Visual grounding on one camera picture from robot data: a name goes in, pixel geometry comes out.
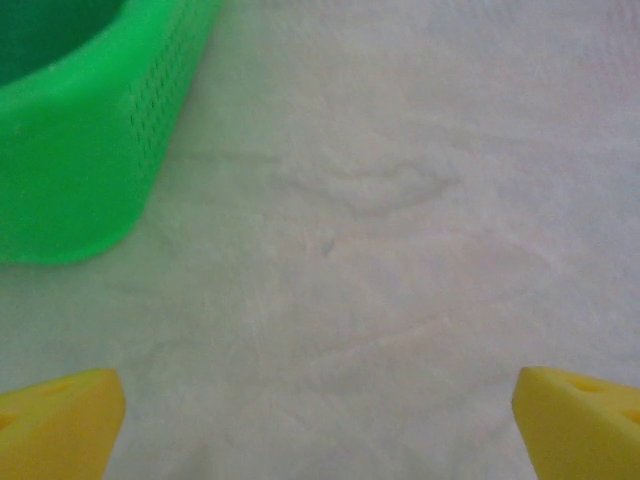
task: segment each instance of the white surface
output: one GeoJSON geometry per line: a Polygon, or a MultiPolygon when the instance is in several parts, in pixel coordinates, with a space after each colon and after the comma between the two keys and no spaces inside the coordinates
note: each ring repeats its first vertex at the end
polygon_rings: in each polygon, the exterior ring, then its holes
{"type": "Polygon", "coordinates": [[[640,385],[635,0],[229,0],[136,231],[0,278],[117,367],[107,480],[532,479],[520,367],[640,385]]]}

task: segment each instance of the hole in yellow piece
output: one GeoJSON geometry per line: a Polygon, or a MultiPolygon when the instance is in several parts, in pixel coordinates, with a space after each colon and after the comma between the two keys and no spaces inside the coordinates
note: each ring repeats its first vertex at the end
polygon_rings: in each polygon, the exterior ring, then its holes
{"type": "Polygon", "coordinates": [[[633,423],[640,425],[640,410],[627,410],[626,412],[622,412],[622,414],[633,423]]]}
{"type": "Polygon", "coordinates": [[[40,390],[40,395],[43,397],[50,397],[52,395],[56,395],[58,393],[62,393],[67,390],[71,386],[71,383],[58,383],[56,385],[51,385],[50,387],[44,387],[40,390]]]}
{"type": "Polygon", "coordinates": [[[18,415],[15,413],[2,413],[0,412],[0,432],[11,425],[18,419],[18,415]]]}
{"type": "Polygon", "coordinates": [[[587,382],[583,382],[580,380],[574,380],[571,382],[571,384],[576,387],[578,390],[581,390],[583,392],[590,392],[590,393],[597,393],[597,392],[604,392],[604,387],[601,387],[599,385],[594,385],[592,383],[587,383],[587,382]]]}

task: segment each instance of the basket rim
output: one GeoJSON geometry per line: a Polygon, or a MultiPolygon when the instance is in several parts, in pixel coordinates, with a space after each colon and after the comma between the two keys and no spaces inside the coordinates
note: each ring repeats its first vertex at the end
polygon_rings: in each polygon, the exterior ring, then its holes
{"type": "Polygon", "coordinates": [[[0,136],[77,110],[85,101],[123,87],[160,51],[173,8],[181,0],[125,0],[102,31],[72,52],[0,87],[0,136]]]}

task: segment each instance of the white fabric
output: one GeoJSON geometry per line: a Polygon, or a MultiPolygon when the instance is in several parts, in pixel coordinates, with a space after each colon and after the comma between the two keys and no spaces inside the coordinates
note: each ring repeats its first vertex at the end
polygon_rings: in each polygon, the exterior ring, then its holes
{"type": "Polygon", "coordinates": [[[533,479],[522,366],[640,385],[639,47],[636,0],[228,0],[136,230],[2,269],[0,389],[116,367],[107,480],[533,479]]]}

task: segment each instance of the basket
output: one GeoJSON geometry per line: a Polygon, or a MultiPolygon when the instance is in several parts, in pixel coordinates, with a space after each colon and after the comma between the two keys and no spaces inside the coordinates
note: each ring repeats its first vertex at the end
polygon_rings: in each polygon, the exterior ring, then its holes
{"type": "Polygon", "coordinates": [[[132,229],[220,2],[0,2],[0,262],[75,262],[132,229]]]}

